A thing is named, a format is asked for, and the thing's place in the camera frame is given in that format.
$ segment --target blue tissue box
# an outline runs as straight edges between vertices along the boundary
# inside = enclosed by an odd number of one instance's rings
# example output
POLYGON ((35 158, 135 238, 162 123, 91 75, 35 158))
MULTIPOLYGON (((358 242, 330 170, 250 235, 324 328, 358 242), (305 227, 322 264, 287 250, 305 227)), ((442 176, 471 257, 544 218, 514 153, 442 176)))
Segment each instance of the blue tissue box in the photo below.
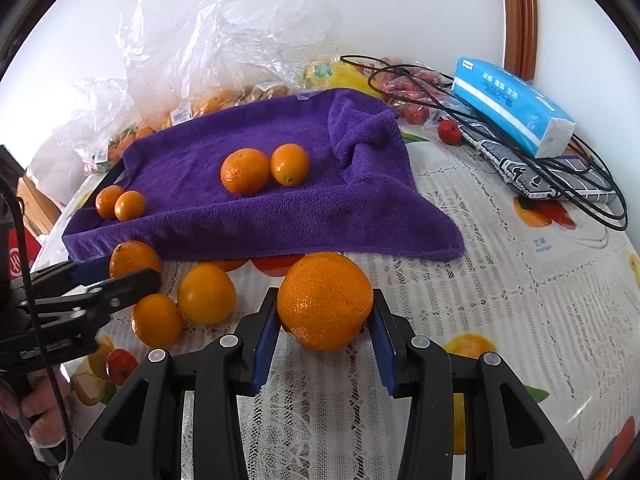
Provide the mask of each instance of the blue tissue box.
POLYGON ((574 133, 562 108, 492 63, 461 57, 452 90, 536 158, 562 155, 574 133))

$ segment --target white wall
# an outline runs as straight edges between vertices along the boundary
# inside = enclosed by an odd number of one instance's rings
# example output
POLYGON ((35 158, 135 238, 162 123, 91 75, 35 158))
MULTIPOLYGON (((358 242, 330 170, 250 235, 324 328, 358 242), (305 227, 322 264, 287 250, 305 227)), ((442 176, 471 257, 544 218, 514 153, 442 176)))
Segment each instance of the white wall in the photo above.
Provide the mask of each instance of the white wall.
POLYGON ((640 248, 640 62, 594 0, 538 0, 536 86, 564 108, 628 203, 640 248))
MULTIPOLYGON (((26 166, 82 104, 72 82, 124 77, 114 32, 123 0, 58 0, 0 82, 0 143, 26 166)), ((459 56, 501 64, 503 0, 332 0, 343 52, 403 56, 452 72, 459 56)))

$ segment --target tablecloth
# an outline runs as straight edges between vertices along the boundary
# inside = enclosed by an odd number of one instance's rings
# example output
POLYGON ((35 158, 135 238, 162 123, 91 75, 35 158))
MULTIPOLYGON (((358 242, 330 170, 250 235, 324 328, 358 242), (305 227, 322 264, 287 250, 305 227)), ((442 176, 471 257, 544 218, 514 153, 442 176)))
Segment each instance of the tablecloth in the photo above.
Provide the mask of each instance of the tablecloth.
MULTIPOLYGON (((638 426, 640 260, 634 248, 625 234, 606 230, 569 204, 552 214, 532 210, 468 146, 434 140, 407 149, 418 191, 459 226, 466 254, 446 263, 346 256, 416 333, 442 345, 460 335, 490 341, 523 383, 542 391, 540 407, 588 476, 625 423, 633 422, 633 434, 638 426)), ((92 186, 86 183, 78 200, 92 186)), ((43 251, 49 256, 36 264, 63 259, 61 246, 52 234, 43 251)), ((162 291, 175 299, 180 277, 192 265, 164 262, 162 291)), ((215 328, 187 325, 173 354, 232 332, 243 314, 258 309, 267 288, 282 280, 251 261, 228 275, 238 291, 236 312, 215 328)), ((143 358, 149 348, 131 331, 129 312, 117 313, 102 332, 143 358)), ((192 400, 188 394, 185 480, 193 477, 192 400)), ((83 406, 74 394, 72 401, 79 442, 104 406, 83 406)), ((332 353, 303 349, 281 332, 267 383, 254 399, 238 401, 249 478, 397 475, 409 401, 387 395, 367 332, 332 353)), ((453 478, 463 476, 463 456, 456 456, 453 478)))

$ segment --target person's hand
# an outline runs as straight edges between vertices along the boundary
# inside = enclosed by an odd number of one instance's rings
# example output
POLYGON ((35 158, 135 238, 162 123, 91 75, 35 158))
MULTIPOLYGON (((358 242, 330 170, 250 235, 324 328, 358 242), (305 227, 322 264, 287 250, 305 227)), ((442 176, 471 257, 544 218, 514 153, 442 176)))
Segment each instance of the person's hand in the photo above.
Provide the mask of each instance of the person's hand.
MULTIPOLYGON (((70 391, 69 381, 67 381, 62 372, 60 372, 59 366, 54 366, 53 371, 58 380, 62 396, 68 396, 70 391)), ((56 404, 56 397, 53 395, 53 388, 47 377, 46 370, 38 370, 30 374, 30 376, 40 378, 40 381, 36 387, 34 387, 33 391, 24 397, 20 406, 26 417, 41 414, 40 418, 36 420, 31 427, 31 439, 40 446, 52 446, 53 444, 59 443, 65 436, 62 417, 56 404)), ((0 410, 4 411, 11 418, 18 417, 18 406, 12 394, 7 391, 1 382, 0 410)))

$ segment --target purple towel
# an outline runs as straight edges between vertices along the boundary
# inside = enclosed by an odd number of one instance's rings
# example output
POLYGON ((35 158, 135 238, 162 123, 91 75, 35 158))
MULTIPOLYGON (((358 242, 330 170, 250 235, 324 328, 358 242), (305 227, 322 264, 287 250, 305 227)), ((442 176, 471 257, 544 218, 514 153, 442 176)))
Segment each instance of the purple towel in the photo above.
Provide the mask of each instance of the purple towel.
POLYGON ((63 236, 74 260, 110 254, 125 240, 187 261, 318 251, 450 260, 464 252, 456 225, 416 191, 394 112, 353 90, 228 108, 135 142, 124 166, 120 184, 145 196, 145 216, 117 222, 92 207, 77 211, 63 236), (229 153, 270 156, 287 142, 311 160, 300 186, 271 179, 249 197, 222 186, 229 153))

